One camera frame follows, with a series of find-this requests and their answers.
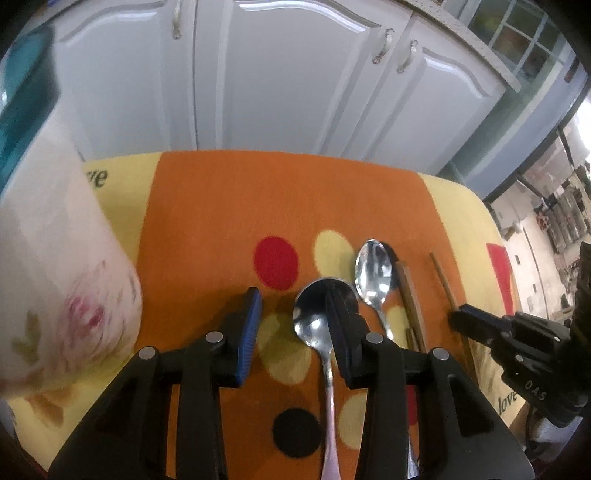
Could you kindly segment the orange yellow fleece blanket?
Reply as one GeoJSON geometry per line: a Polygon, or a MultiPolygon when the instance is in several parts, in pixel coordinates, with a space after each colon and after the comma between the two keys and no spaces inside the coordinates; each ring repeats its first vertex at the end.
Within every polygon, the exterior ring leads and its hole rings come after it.
{"type": "MultiPolygon", "coordinates": [[[[202,333],[224,299],[263,293],[263,324],[244,397],[222,398],[230,470],[240,479],[310,478],[314,453],[291,460],[271,440],[290,407],[318,413],[318,358],[294,336],[297,292],[320,277],[353,280],[370,238],[410,267],[427,342],[466,362],[450,303],[496,315],[517,308],[512,265],[489,210],[469,189],[410,171],[280,152],[173,152],[91,161],[89,184],[139,268],[142,342],[171,349],[202,333]]],[[[472,344],[480,388],[506,422],[523,406],[487,348],[472,344]]]]}

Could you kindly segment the long wooden chopstick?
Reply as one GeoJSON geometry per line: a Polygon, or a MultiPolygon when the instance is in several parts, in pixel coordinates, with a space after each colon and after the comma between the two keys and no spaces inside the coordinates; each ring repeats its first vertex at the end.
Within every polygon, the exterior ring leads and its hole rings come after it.
{"type": "MultiPolygon", "coordinates": [[[[444,291],[446,293],[447,299],[450,303],[450,306],[452,308],[453,312],[456,312],[459,310],[459,304],[457,302],[456,296],[451,288],[451,285],[447,279],[447,276],[445,275],[445,272],[439,262],[439,259],[436,255],[436,253],[434,251],[431,251],[429,253],[429,256],[434,264],[435,270],[437,272],[438,278],[444,288],[444,291]]],[[[476,371],[476,367],[475,367],[475,362],[474,362],[474,357],[472,355],[472,351],[471,351],[471,347],[470,347],[470,342],[469,339],[463,335],[460,334],[459,338],[461,340],[461,344],[462,344],[462,348],[463,348],[463,352],[464,352],[464,356],[465,356],[465,360],[466,360],[466,366],[467,366],[467,371],[468,374],[470,375],[470,377],[475,381],[476,384],[479,384],[478,382],[478,375],[477,375],[477,371],[476,371]]]]}

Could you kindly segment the steel spoon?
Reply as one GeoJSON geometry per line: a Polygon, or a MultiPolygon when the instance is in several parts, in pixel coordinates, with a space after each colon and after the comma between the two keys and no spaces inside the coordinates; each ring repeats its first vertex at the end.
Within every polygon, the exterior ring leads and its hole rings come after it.
{"type": "Polygon", "coordinates": [[[394,341],[394,331],[384,311],[392,279],[393,263],[385,246],[376,239],[367,240],[356,254],[353,282],[359,298],[377,313],[386,337],[394,341]]]}
{"type": "Polygon", "coordinates": [[[325,393],[325,447],[322,459],[322,479],[341,479],[335,427],[335,387],[332,371],[332,338],[329,333],[328,310],[325,295],[335,288],[344,297],[346,304],[356,306],[356,294],[345,280],[325,277],[312,281],[301,289],[294,300],[294,333],[301,343],[314,351],[322,371],[322,392],[325,393]]]}

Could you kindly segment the floral utensil holder teal rim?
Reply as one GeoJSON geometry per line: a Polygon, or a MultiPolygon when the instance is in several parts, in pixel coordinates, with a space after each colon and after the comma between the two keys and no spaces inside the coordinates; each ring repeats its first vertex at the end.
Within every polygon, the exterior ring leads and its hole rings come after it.
{"type": "Polygon", "coordinates": [[[1,68],[1,395],[114,366],[139,331],[136,270],[64,119],[53,32],[17,39],[1,68]]]}

